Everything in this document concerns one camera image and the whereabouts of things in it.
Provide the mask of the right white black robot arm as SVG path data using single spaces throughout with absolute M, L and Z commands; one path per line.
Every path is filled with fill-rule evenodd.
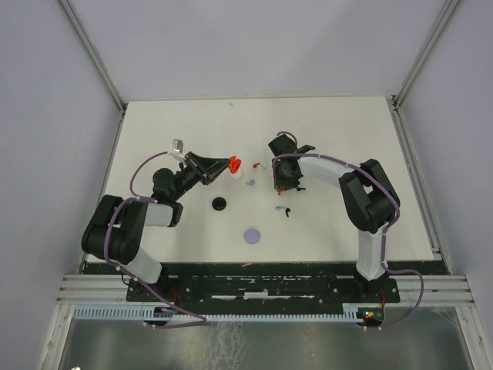
M 354 294 L 372 301 L 388 279 L 387 232 L 400 217 L 400 199 L 380 162 L 369 159 L 353 164 L 318 153 L 313 146 L 299 147 L 286 132 L 268 143 L 272 159 L 274 189 L 278 193 L 298 190 L 304 177 L 340 189 L 350 222 L 357 228 L 358 256 L 354 272 Z

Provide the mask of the red charging case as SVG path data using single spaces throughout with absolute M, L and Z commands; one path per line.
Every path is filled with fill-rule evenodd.
M 231 156 L 228 168 L 232 174 L 238 173 L 242 165 L 242 160 L 237 156 Z

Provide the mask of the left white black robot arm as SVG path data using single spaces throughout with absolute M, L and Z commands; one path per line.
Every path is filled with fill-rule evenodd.
M 85 253 L 145 282 L 144 292 L 155 301 L 169 295 L 170 282 L 162 277 L 163 264 L 144 251 L 144 228 L 175 227 L 183 213 L 179 199 L 198 183 L 211 184 L 231 163 L 230 158 L 209 158 L 193 152 L 179 160 L 182 164 L 176 172 L 161 168 L 153 174 L 149 197 L 135 193 L 132 184 L 130 198 L 104 195 L 82 235 Z

